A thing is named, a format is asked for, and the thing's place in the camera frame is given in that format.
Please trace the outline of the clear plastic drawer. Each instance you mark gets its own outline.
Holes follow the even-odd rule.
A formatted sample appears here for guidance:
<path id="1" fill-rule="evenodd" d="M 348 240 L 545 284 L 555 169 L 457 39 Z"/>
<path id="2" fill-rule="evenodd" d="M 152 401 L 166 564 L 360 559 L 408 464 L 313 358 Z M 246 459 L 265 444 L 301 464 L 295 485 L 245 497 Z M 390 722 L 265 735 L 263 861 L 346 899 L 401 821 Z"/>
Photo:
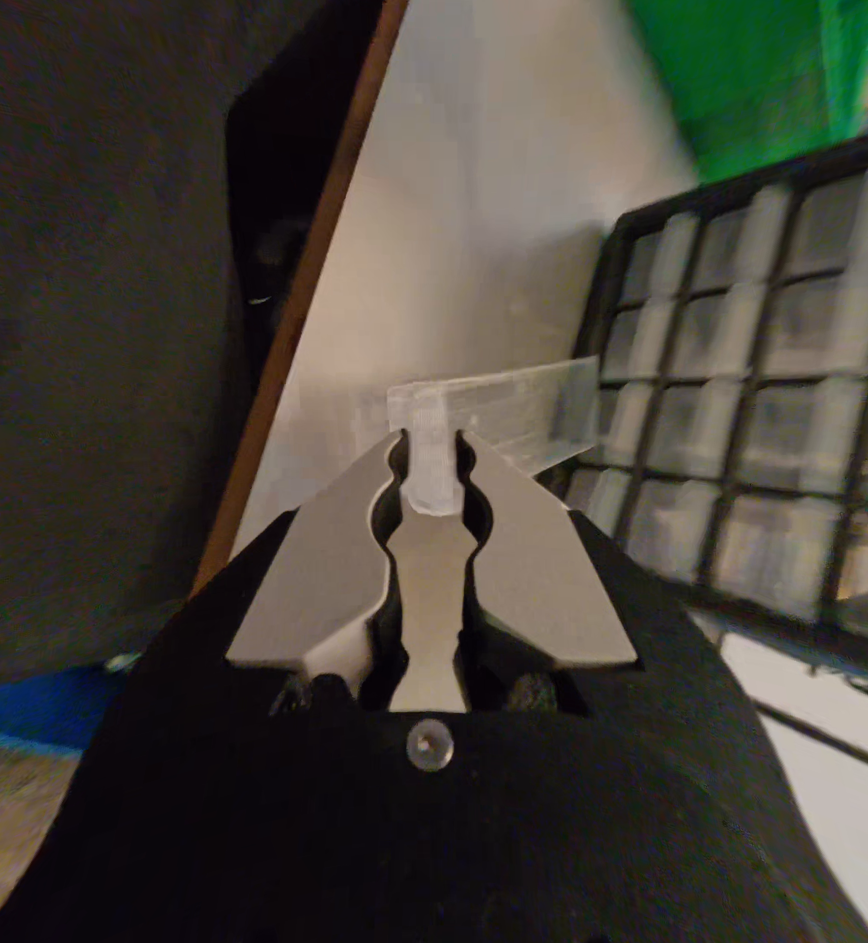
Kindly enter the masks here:
<path id="1" fill-rule="evenodd" d="M 390 430 L 408 436 L 406 501 L 421 514 L 456 516 L 463 502 L 458 433 L 484 440 L 531 477 L 597 445 L 600 360 L 397 385 L 386 402 Z"/>

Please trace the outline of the green plastic bin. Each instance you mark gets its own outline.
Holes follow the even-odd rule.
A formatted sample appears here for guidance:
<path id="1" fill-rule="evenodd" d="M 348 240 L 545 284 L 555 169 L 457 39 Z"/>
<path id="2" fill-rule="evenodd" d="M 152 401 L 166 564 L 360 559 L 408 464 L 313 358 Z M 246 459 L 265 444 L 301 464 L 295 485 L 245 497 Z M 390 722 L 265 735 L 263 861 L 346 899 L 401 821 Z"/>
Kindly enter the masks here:
<path id="1" fill-rule="evenodd" d="M 630 1 L 701 183 L 854 137 L 868 1 Z"/>

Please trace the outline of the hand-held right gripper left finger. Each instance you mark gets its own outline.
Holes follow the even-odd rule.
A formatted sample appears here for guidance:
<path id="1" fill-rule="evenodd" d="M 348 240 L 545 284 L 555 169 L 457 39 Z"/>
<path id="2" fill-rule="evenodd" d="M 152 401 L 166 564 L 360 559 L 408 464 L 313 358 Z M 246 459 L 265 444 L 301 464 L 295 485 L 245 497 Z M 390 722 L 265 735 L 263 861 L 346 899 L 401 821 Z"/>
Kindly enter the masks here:
<path id="1" fill-rule="evenodd" d="M 302 504 L 226 653 L 310 684 L 345 681 L 355 699 L 397 650 L 401 596 L 389 549 L 403 520 L 406 434 L 389 434 Z"/>

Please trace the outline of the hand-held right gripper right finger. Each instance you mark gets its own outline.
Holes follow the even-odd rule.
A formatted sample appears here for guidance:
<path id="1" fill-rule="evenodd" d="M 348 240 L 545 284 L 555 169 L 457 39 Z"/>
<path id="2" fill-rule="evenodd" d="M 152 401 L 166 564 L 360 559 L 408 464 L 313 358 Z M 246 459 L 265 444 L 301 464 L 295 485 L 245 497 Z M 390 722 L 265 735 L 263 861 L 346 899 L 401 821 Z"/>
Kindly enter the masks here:
<path id="1" fill-rule="evenodd" d="M 496 448 L 456 435 L 476 619 L 553 669 L 630 666 L 637 651 L 568 507 Z"/>

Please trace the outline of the blue plastic object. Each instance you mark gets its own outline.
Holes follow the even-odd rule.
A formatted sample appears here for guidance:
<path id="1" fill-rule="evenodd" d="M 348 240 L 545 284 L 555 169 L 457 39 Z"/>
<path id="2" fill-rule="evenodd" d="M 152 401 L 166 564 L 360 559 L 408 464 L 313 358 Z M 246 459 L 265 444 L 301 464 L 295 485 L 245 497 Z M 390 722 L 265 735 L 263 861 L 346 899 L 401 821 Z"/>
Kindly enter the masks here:
<path id="1" fill-rule="evenodd" d="M 125 688 L 129 670 L 75 666 L 0 685 L 0 748 L 76 756 Z"/>

